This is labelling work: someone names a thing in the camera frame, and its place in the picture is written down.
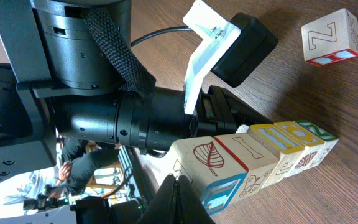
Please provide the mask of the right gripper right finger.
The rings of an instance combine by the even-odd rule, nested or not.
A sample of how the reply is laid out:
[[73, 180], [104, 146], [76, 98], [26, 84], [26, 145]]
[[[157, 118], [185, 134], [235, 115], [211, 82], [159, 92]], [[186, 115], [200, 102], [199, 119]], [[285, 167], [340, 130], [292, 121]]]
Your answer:
[[206, 212], [190, 181], [184, 175], [178, 178], [177, 207], [175, 223], [179, 224], [215, 224]]

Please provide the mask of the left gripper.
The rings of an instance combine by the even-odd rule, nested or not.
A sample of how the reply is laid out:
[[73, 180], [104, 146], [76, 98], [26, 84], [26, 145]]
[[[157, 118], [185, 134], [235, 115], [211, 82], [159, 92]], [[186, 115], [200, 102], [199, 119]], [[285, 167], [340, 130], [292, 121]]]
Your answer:
[[242, 125], [272, 123], [272, 120], [225, 88], [210, 86], [207, 93], [200, 92], [197, 97], [195, 137], [234, 134]]

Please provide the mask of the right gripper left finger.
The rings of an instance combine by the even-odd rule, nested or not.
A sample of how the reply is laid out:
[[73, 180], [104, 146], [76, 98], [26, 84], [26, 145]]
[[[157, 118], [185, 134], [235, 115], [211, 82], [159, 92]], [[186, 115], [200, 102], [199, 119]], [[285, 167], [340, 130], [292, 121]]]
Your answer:
[[174, 224], [177, 209], [177, 180], [172, 174], [164, 179], [138, 224]]

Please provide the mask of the block with red X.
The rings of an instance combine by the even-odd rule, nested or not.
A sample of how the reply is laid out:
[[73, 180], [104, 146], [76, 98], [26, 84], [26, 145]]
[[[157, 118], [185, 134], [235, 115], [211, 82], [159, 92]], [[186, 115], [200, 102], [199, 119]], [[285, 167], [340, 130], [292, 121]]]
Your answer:
[[167, 154], [166, 171], [188, 178], [209, 215], [233, 200], [247, 171], [210, 136], [175, 141]]

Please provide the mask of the block with car picture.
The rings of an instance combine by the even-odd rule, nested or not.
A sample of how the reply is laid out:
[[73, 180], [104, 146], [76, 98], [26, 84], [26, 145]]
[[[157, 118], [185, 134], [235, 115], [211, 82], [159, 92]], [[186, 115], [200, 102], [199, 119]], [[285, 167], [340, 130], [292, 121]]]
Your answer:
[[305, 149], [293, 137], [273, 124], [251, 125], [247, 134], [278, 158], [278, 163], [268, 176], [263, 188], [276, 184], [289, 174]]

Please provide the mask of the block with C red side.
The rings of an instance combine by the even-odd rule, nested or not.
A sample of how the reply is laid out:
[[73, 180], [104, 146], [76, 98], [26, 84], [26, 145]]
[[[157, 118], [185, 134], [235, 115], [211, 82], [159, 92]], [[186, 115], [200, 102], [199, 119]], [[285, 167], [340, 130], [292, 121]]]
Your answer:
[[277, 122], [274, 125], [289, 134], [302, 147], [302, 153], [284, 177], [291, 177], [303, 172], [310, 165], [323, 142], [294, 121]]

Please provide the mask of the block with green side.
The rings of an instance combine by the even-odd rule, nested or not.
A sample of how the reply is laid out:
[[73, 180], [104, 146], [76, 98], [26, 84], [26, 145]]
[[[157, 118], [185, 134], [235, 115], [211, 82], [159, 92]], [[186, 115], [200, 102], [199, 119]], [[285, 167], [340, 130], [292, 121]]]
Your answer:
[[319, 150], [316, 156], [311, 161], [310, 165], [306, 167], [306, 169], [310, 169], [320, 165], [320, 163], [324, 160], [324, 158], [331, 152], [333, 147], [339, 141], [338, 137], [327, 132], [323, 128], [317, 126], [308, 120], [297, 120], [295, 123], [299, 124], [302, 128], [305, 128], [314, 136], [316, 136], [320, 141], [322, 141], [322, 145], [319, 147]]

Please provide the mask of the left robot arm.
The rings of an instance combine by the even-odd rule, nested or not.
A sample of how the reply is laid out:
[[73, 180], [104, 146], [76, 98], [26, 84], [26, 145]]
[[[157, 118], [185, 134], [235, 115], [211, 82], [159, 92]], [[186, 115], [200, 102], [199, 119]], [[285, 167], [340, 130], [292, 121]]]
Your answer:
[[202, 43], [184, 89], [156, 86], [131, 48], [130, 1], [0, 1], [0, 183], [56, 164], [56, 134], [159, 155], [178, 139], [235, 133], [269, 120], [208, 73], [239, 86], [277, 46], [257, 18], [226, 21], [202, 1], [185, 30]]

